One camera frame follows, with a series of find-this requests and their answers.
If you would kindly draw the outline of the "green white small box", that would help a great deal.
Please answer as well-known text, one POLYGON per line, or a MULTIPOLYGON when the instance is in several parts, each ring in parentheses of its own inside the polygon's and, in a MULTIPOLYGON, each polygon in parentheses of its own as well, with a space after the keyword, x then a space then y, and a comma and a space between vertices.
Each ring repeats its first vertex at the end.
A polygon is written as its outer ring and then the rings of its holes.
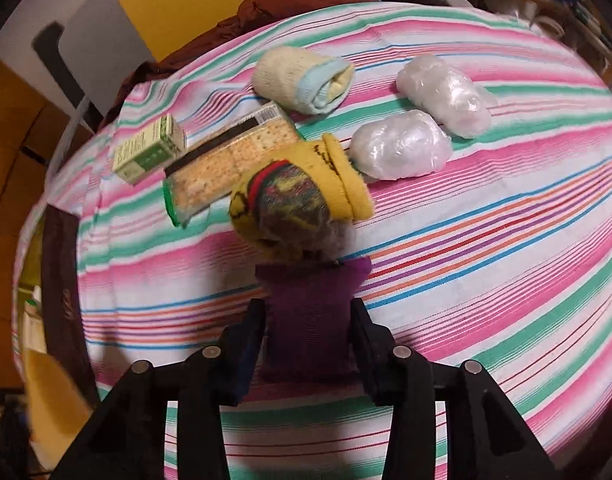
POLYGON ((167 114, 115 148, 112 170, 125 182, 136 184, 184 151, 185 133, 176 119, 167 114))

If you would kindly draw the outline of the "striped pink green tablecloth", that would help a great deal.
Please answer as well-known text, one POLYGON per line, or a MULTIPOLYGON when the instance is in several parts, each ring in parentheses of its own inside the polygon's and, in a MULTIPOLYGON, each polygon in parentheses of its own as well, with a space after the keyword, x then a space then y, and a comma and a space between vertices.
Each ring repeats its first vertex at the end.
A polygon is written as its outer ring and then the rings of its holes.
POLYGON ((257 110, 255 64, 282 44, 356 69, 333 113, 295 117, 308 140, 329 132, 348 142, 367 122, 409 110, 395 79, 418 54, 492 94, 489 130, 455 140, 443 170, 371 186, 374 214, 347 254, 372 260, 360 295, 377 323, 428 360, 481 362, 555 465, 570 465, 612 400, 612 92, 558 42, 476 9, 335 6, 132 89, 40 199, 79 220, 75 268, 99 392, 135 360, 186 358, 259 293, 254 249, 232 231, 227 202, 175 228, 161 174, 123 182, 114 148, 166 114, 194 143, 257 110))

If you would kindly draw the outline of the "cream blue rolled sock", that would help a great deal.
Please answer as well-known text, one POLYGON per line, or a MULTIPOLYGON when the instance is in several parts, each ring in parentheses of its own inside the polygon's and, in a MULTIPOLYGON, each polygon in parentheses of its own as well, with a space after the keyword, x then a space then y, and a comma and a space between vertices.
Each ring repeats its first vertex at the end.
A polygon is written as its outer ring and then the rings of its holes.
POLYGON ((348 96, 354 76, 355 66, 343 58, 282 46, 259 58, 251 84, 259 96, 313 116, 338 108, 348 96))

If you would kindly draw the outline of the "blue yellow grey chair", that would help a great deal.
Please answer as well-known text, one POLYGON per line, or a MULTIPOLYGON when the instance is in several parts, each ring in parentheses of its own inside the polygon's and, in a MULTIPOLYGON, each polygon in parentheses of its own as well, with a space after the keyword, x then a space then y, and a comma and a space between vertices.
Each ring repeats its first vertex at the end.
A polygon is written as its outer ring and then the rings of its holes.
MULTIPOLYGON (((65 23, 53 22, 33 48, 85 120, 100 126, 122 82, 143 62, 158 62, 236 14, 243 0, 85 0, 65 23)), ((395 0, 468 6, 468 0, 395 0)))

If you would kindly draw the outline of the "cracker pack clear wrap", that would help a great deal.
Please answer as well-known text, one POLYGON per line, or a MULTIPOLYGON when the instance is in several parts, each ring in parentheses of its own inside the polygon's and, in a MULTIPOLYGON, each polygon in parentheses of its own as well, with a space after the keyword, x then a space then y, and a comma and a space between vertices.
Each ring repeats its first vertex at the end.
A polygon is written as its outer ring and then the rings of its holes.
POLYGON ((268 103, 193 145, 165 168, 163 193, 172 224, 185 226, 266 155, 302 138, 285 111, 268 103))

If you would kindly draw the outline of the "purple snack pouch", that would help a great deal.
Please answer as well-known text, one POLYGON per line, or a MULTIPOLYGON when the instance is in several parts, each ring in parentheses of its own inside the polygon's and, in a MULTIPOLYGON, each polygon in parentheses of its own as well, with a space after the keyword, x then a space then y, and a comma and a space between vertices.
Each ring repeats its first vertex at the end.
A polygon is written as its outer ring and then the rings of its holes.
POLYGON ((269 311, 267 380, 328 382, 353 371, 350 303, 371 271, 368 257, 257 266, 269 311))

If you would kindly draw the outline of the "dark red garment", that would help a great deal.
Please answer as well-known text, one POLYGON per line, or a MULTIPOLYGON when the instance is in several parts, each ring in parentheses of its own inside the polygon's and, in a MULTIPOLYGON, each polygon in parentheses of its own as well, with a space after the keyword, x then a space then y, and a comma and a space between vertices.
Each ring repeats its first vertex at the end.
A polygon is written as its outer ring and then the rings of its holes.
POLYGON ((372 0, 243 0, 236 14, 219 22, 214 28, 196 36, 183 47, 173 51, 158 62, 143 62, 120 86, 115 101, 105 115, 98 131, 118 117, 129 93, 137 84, 165 79, 189 65, 199 56, 241 37, 248 32, 262 28, 285 18, 292 18, 307 12, 341 6, 348 3, 370 2, 372 0))

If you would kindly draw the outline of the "white plastic bag bundle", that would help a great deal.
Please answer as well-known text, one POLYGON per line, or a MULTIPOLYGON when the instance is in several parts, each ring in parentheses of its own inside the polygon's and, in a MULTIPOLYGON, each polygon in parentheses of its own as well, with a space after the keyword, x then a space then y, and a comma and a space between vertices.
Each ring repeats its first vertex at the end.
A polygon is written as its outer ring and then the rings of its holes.
POLYGON ((494 95, 438 56, 412 58, 399 70, 396 86, 454 136, 475 139, 491 127, 494 95))

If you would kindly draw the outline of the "yellow patterned rolled sock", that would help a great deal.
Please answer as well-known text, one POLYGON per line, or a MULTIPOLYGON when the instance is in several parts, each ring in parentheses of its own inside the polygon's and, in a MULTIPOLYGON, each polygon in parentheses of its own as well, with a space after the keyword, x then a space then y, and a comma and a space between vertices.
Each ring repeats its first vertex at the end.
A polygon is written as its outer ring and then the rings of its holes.
POLYGON ((280 148, 233 186, 234 231, 269 259, 336 259, 374 203, 332 133, 280 148))

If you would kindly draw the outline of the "yellow sponge block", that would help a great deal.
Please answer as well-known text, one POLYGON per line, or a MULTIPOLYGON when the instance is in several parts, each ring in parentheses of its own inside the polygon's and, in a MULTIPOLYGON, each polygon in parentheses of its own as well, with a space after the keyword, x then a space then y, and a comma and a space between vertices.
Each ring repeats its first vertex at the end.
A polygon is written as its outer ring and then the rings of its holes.
POLYGON ((53 356, 25 350, 24 373, 30 442, 41 465, 53 469, 92 410, 53 356))

